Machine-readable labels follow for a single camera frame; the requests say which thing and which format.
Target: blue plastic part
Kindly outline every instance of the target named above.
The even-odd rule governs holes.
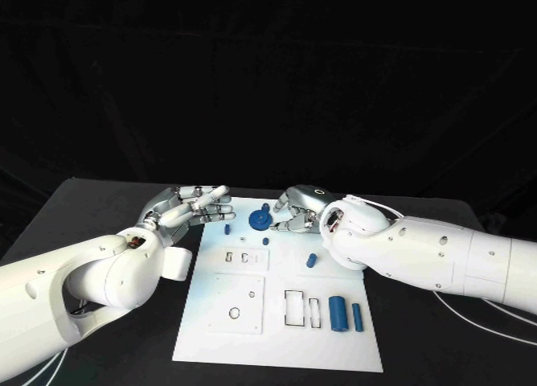
[[[314,253],[310,254],[310,258],[307,259],[307,266],[310,268],[313,268],[313,266],[316,265],[317,263],[317,255]]]
[[[346,300],[341,296],[328,298],[330,328],[333,331],[347,331]]]
[[[353,308],[353,322],[356,323],[356,331],[363,332],[363,321],[362,321],[362,309],[359,308],[359,304],[352,304]]]
[[[249,215],[249,225],[256,231],[266,231],[272,224],[272,216],[269,214],[269,205],[265,203],[262,209],[254,211]]]

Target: white board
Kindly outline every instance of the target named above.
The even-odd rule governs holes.
[[[382,372],[363,272],[350,271],[336,263],[321,247],[318,235],[254,230],[248,222],[249,214],[261,209],[262,203],[268,203],[272,208],[275,200],[233,198],[236,219],[204,226],[173,360]],[[290,213],[284,209],[275,214],[271,209],[271,216],[277,221],[287,220]],[[230,224],[229,235],[225,235],[226,224]],[[262,245],[264,237],[269,238],[266,246]],[[249,260],[245,263],[222,261],[226,248],[235,248],[238,259],[241,249],[258,250],[254,253],[258,256],[256,266],[248,265]],[[311,269],[307,266],[304,268],[310,253],[316,253],[318,257]],[[213,310],[217,305],[217,314],[223,316],[217,316],[216,320],[230,323],[226,308],[233,307],[233,302],[228,302],[228,299],[236,298],[238,301],[248,291],[245,287],[254,285],[254,282],[245,285],[243,290],[238,290],[239,294],[228,295],[229,298],[225,295],[226,303],[219,302],[219,292],[232,292],[228,287],[220,291],[220,285],[216,284],[216,278],[222,274],[239,277],[229,279],[230,281],[246,282],[242,279],[246,276],[254,277],[252,280],[264,277],[262,289],[256,290],[264,293],[262,302],[258,303],[262,307],[261,333],[255,331],[254,322],[245,324],[246,328],[233,330],[232,326],[238,324],[228,324],[230,327],[222,328],[225,332],[213,331]],[[304,292],[304,326],[285,325],[285,290]],[[334,295],[346,299],[350,325],[347,332],[334,332],[330,329],[328,298]],[[321,328],[313,328],[310,323],[311,298],[318,299]],[[363,332],[356,332],[352,303],[359,303],[362,307]],[[228,332],[228,328],[241,332]]]

